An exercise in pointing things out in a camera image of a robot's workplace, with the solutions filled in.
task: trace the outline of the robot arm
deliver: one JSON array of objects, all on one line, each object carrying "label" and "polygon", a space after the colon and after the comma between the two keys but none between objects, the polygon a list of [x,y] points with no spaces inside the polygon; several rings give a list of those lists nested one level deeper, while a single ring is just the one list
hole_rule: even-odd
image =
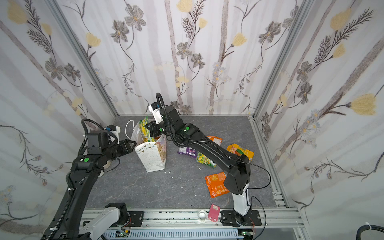
[{"label": "robot arm", "polygon": [[250,212],[250,203],[247,202],[245,189],[248,188],[251,170],[249,159],[242,154],[237,156],[218,144],[211,141],[204,133],[192,123],[184,123],[173,106],[165,106],[160,93],[156,94],[157,102],[149,106],[155,120],[149,122],[146,128],[152,137],[165,134],[170,136],[178,147],[192,146],[210,160],[215,162],[227,177],[224,186],[232,193],[235,214],[243,218]]},{"label": "robot arm", "polygon": [[131,153],[136,146],[136,142],[129,139],[117,144],[118,138],[107,130],[92,131],[86,133],[86,137],[88,139],[88,147],[85,148],[87,154],[78,155],[73,161],[72,168],[66,176],[68,189],[42,239],[78,239],[79,235],[81,235],[79,239],[98,239],[112,224],[123,225],[127,222],[125,204],[109,204],[100,215],[101,219],[96,218],[93,220],[94,223],[86,225],[91,226],[90,229],[86,226],[79,229],[89,194],[103,166],[108,160]]}]

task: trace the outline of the purple snack bag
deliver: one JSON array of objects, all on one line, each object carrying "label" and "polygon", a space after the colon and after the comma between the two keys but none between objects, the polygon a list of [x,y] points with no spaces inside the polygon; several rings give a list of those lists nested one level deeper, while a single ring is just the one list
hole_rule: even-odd
[{"label": "purple snack bag", "polygon": [[180,147],[177,153],[196,157],[197,151],[191,147]]}]

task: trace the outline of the yellow snack package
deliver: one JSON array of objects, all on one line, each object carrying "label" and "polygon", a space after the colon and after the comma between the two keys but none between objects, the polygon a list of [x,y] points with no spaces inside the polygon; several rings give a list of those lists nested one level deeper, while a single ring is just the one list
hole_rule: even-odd
[{"label": "yellow snack package", "polygon": [[242,154],[245,154],[248,157],[250,162],[252,161],[252,158],[255,155],[252,151],[250,151],[248,149],[244,149],[244,148],[240,147],[237,144],[229,145],[227,147],[227,151],[229,151],[231,153],[234,153],[234,154],[236,154],[238,156],[241,156]]}]

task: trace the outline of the cable tie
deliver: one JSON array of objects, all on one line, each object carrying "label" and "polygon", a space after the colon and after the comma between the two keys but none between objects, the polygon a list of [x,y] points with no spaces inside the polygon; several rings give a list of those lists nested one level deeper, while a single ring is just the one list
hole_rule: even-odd
[{"label": "cable tie", "polygon": [[372,230],[372,227],[371,227],[371,225],[369,223],[365,222],[365,224],[369,226],[370,230]]}]

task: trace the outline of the gray marble tabletop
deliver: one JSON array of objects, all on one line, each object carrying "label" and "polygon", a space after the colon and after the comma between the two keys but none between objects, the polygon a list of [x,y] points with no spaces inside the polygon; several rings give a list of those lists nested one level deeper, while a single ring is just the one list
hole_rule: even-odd
[{"label": "gray marble tabletop", "polygon": [[[236,143],[255,153],[252,163],[264,166],[250,122],[243,116],[181,116],[184,122],[191,122],[205,135],[223,139],[222,146]],[[135,123],[144,117],[120,116],[115,125],[121,127],[120,139],[125,139],[126,123]],[[127,128],[132,134],[132,123]],[[148,208],[210,208],[211,204],[221,208],[232,208],[232,194],[211,198],[204,177],[222,172],[196,162],[196,159],[177,153],[178,147],[167,142],[165,170],[147,173],[135,152],[120,157],[120,165],[105,173],[95,183],[86,208],[104,208],[111,202],[125,202],[129,209]],[[261,168],[251,166],[250,187],[261,187],[268,183],[268,174]],[[270,186],[264,189],[250,189],[250,196],[256,196],[264,207],[276,207]],[[257,201],[254,207],[260,207]]]}]

